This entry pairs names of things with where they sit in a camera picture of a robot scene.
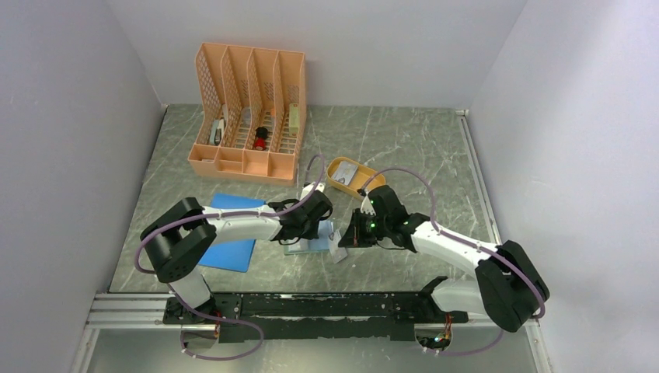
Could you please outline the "yellow oval tray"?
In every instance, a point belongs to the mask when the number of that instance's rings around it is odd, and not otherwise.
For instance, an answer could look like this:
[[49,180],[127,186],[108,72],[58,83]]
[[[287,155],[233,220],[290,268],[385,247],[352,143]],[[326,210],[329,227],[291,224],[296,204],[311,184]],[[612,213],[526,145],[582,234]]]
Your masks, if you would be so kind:
[[[333,181],[331,176],[335,168],[338,166],[338,164],[341,161],[349,161],[353,162],[358,165],[358,170],[352,179],[352,182],[350,183],[349,186],[344,186],[336,181]],[[362,200],[364,197],[359,193],[359,190],[363,190],[364,192],[368,192],[376,187],[380,187],[382,185],[386,184],[386,180],[383,174],[380,174],[376,176],[367,186],[364,186],[364,184],[373,176],[376,174],[376,171],[360,164],[359,162],[349,159],[347,157],[337,157],[334,160],[332,160],[329,164],[329,166],[326,169],[326,175],[327,175],[327,183],[333,187],[336,190],[339,190],[347,195],[350,195],[353,198],[356,198],[358,200]]]

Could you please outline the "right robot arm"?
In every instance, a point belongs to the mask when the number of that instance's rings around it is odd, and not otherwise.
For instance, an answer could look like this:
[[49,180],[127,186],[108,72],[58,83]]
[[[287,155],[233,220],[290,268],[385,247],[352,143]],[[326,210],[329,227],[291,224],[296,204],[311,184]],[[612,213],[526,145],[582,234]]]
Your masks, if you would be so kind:
[[441,280],[427,287],[420,314],[430,322],[448,312],[486,315],[513,333],[541,317],[550,293],[522,246],[482,242],[439,225],[422,213],[410,213],[387,185],[368,193],[354,209],[338,243],[343,248],[371,247],[389,239],[396,249],[436,257],[466,278]]

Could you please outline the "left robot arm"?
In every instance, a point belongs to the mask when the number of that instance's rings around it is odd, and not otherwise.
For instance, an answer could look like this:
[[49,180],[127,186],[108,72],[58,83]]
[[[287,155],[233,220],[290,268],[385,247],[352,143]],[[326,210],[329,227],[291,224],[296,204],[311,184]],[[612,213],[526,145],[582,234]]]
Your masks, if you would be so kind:
[[142,232],[138,253],[145,253],[152,267],[140,271],[168,285],[194,322],[207,322],[214,315],[215,301],[197,266],[211,246],[250,239],[280,243],[315,239],[319,223],[332,211],[332,202],[318,190],[301,200],[242,209],[203,207],[196,198],[187,197]]

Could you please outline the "silver VIP card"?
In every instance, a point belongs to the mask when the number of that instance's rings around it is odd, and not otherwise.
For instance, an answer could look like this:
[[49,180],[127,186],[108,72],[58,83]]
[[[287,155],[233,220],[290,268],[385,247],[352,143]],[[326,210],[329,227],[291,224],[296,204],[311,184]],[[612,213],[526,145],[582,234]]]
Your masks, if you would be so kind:
[[331,178],[333,181],[336,181],[341,185],[349,186],[357,170],[358,170],[357,164],[343,160],[335,168]]

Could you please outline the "blue notebook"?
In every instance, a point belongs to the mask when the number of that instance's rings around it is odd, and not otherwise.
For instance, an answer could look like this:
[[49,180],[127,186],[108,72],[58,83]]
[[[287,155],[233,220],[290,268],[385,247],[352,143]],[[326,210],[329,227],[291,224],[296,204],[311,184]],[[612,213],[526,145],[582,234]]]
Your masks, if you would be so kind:
[[[249,197],[240,197],[225,193],[216,193],[211,199],[210,207],[243,209],[259,207],[264,200]],[[216,242],[208,248],[200,259],[199,265],[221,270],[246,273],[249,269],[255,240],[241,240],[232,242]]]

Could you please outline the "red black small bottle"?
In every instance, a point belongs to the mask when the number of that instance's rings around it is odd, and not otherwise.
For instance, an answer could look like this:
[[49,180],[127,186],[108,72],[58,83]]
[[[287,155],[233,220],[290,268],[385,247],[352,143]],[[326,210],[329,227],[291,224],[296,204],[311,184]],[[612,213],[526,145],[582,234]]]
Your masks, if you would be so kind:
[[266,127],[258,127],[255,131],[255,140],[253,143],[253,149],[257,151],[266,150],[268,137],[269,137],[269,130]]

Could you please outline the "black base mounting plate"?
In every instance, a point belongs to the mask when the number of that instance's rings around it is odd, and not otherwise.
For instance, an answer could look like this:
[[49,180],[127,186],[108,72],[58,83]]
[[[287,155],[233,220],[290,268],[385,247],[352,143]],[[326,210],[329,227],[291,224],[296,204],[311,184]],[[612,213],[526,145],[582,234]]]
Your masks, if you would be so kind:
[[171,297],[162,321],[198,331],[216,327],[219,343],[265,340],[314,340],[387,337],[416,340],[420,324],[465,323],[466,312],[444,312],[419,291],[267,293],[215,292],[192,313]]

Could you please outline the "pale green eraser block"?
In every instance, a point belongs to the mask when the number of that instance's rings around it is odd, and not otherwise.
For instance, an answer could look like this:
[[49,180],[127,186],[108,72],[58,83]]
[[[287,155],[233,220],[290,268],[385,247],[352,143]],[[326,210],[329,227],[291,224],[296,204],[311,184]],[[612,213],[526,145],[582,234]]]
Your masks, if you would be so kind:
[[298,103],[291,103],[288,111],[288,132],[292,137],[297,137],[300,131],[300,106]]

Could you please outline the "white grey utility knife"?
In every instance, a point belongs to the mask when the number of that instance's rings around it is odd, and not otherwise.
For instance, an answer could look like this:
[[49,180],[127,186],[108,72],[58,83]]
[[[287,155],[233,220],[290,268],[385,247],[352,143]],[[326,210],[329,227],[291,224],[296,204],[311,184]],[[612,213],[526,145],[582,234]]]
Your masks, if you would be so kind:
[[219,146],[225,132],[225,118],[216,119],[211,124],[211,133],[209,135],[209,144]]

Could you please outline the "orange plastic file organizer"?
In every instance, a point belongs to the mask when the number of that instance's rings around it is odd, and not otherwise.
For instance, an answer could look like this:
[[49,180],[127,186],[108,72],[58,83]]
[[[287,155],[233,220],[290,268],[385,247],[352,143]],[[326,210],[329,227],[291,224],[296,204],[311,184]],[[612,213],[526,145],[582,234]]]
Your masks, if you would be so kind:
[[[201,44],[195,57],[203,122],[188,155],[199,176],[290,186],[302,152],[306,121],[305,53],[218,43]],[[300,131],[288,132],[291,103],[300,106]],[[211,124],[225,118],[219,146]],[[269,130],[267,149],[253,149],[258,127]]]

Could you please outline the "aluminium table edge rail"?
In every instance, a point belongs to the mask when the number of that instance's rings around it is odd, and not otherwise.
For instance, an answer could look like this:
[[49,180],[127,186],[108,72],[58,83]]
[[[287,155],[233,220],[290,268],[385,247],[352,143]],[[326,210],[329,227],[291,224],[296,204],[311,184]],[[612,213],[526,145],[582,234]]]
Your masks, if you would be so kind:
[[472,139],[471,130],[469,128],[468,113],[468,110],[455,111],[455,115],[457,116],[457,121],[462,133],[462,138],[465,143],[467,156],[470,162],[472,176],[476,185],[477,193],[479,195],[480,204],[483,209],[488,235],[493,242],[502,243],[500,232],[497,227],[496,217],[493,211],[493,206],[491,204],[490,196],[485,184],[485,179],[483,178],[483,173],[480,167],[478,153],[475,147],[475,143]]

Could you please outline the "aluminium front frame rail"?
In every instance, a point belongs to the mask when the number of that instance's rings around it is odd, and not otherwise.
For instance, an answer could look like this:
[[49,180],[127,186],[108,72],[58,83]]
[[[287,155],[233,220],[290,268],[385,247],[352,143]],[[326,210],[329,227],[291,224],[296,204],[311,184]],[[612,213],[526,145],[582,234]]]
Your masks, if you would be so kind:
[[[71,372],[87,372],[99,336],[104,329],[115,330],[192,330],[211,331],[212,325],[166,325],[162,319],[166,301],[170,295],[155,293],[97,294],[93,299],[85,321],[84,332],[76,352]],[[466,324],[453,324],[459,327],[495,327],[484,315],[468,314]],[[532,361],[537,372],[554,372],[548,350],[538,321],[527,322],[522,330],[526,332],[532,353]]]

